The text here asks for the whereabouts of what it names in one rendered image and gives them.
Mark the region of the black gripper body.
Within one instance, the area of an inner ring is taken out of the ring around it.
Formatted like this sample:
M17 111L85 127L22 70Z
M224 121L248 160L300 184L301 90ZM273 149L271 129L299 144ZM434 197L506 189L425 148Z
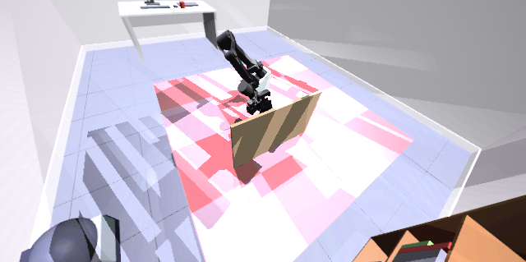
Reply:
M265 98L266 96L270 97L270 91L269 90L262 90L261 92L253 95L252 97L252 100L253 99L257 99L258 102L260 102L259 104L257 104L257 108L260 110L261 107L260 105L266 101L268 101L268 98ZM261 109L260 110L260 113L263 113L265 110L264 109ZM259 114L260 114L259 113Z

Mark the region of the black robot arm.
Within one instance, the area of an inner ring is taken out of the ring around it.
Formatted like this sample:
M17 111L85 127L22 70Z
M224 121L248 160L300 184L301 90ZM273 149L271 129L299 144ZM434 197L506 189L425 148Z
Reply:
M253 99L253 95L259 93L256 88L259 87L259 80L255 78L253 73L261 79L267 71L263 68L261 61L250 58L237 44L233 32L226 30L216 37L216 43L221 52L224 53L224 57L229 61L237 73L242 77L238 85L238 91L249 98L247 100L247 112L253 115L256 111L260 111L257 108L257 104L260 102L257 99ZM228 50L225 52L224 50ZM242 62L247 66L242 64Z

